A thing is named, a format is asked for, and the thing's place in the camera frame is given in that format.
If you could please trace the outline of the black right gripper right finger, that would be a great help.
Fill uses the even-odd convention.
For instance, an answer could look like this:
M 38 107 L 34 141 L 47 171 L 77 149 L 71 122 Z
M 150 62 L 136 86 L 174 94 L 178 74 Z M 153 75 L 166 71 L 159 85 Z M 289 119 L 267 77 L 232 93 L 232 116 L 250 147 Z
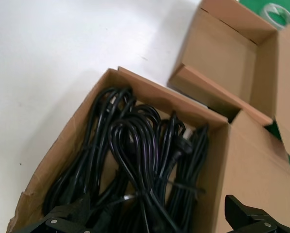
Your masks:
M 242 204 L 234 195 L 225 197 L 225 218 L 233 233 L 290 233 L 262 209 Z

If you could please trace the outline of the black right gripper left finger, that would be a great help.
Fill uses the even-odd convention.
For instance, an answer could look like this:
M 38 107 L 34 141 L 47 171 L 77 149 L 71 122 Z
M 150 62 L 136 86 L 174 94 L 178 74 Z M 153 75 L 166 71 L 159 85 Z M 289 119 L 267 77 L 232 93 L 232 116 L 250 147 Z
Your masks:
M 104 227 L 87 228 L 90 196 L 83 195 L 72 204 L 56 206 L 44 218 L 14 233 L 105 233 Z

